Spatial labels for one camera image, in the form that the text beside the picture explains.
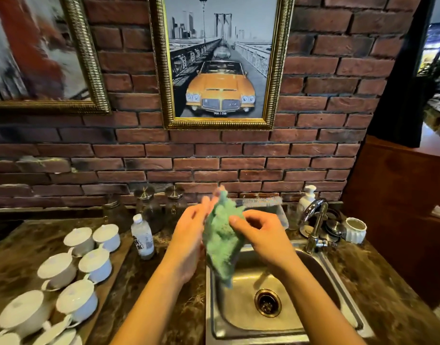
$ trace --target sink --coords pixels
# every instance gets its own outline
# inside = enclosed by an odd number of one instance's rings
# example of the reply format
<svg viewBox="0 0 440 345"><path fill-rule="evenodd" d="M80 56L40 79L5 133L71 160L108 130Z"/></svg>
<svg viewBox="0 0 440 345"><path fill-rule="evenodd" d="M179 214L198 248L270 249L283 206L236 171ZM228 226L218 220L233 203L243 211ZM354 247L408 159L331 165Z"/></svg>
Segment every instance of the sink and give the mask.
<svg viewBox="0 0 440 345"><path fill-rule="evenodd" d="M364 338L373 331L324 253L303 251L306 240L292 241L295 253L348 322ZM206 345L287 344L308 336L281 282L269 273L251 245L236 263L232 288L206 271Z"/></svg>

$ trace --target framed picture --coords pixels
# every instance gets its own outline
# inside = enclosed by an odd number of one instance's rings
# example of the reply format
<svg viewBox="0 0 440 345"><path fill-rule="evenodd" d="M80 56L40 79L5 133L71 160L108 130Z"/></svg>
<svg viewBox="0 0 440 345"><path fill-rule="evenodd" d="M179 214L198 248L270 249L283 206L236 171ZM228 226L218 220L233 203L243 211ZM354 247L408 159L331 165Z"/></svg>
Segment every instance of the framed picture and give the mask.
<svg viewBox="0 0 440 345"><path fill-rule="evenodd" d="M0 0L0 109L110 112L82 0Z"/></svg>
<svg viewBox="0 0 440 345"><path fill-rule="evenodd" d="M270 130L294 0L148 0L164 126Z"/></svg>

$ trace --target orange car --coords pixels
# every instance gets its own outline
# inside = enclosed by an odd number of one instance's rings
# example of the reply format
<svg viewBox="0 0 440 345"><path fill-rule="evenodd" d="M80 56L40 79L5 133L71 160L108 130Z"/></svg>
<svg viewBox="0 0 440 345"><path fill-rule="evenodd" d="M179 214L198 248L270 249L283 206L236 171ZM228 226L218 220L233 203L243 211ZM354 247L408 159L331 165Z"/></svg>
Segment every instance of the orange car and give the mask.
<svg viewBox="0 0 440 345"><path fill-rule="evenodd" d="M194 114L200 109L214 116L253 110L255 90L246 75L239 62L204 62L186 90L187 106Z"/></svg>

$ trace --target green cloth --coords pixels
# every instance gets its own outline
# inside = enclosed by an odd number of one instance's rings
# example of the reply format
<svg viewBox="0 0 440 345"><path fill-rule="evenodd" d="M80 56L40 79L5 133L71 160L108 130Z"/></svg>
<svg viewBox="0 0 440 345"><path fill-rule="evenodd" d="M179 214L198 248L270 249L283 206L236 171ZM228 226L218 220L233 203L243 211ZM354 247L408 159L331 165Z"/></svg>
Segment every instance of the green cloth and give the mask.
<svg viewBox="0 0 440 345"><path fill-rule="evenodd" d="M237 207L230 200L227 191L221 191L219 201L206 219L203 243L206 247L207 261L223 284L231 287L236 258L244 245L245 238L230 226L228 218L237 215L244 218L245 207Z"/></svg>

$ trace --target drain strainer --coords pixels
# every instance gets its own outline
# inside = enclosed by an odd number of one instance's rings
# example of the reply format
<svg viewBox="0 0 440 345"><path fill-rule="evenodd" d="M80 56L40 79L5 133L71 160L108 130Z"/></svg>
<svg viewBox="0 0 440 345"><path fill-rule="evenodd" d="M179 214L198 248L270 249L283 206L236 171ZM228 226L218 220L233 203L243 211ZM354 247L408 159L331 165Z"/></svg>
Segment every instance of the drain strainer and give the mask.
<svg viewBox="0 0 440 345"><path fill-rule="evenodd" d="M255 307L265 317L276 317L281 313L281 300L272 290L261 289L255 295Z"/></svg>

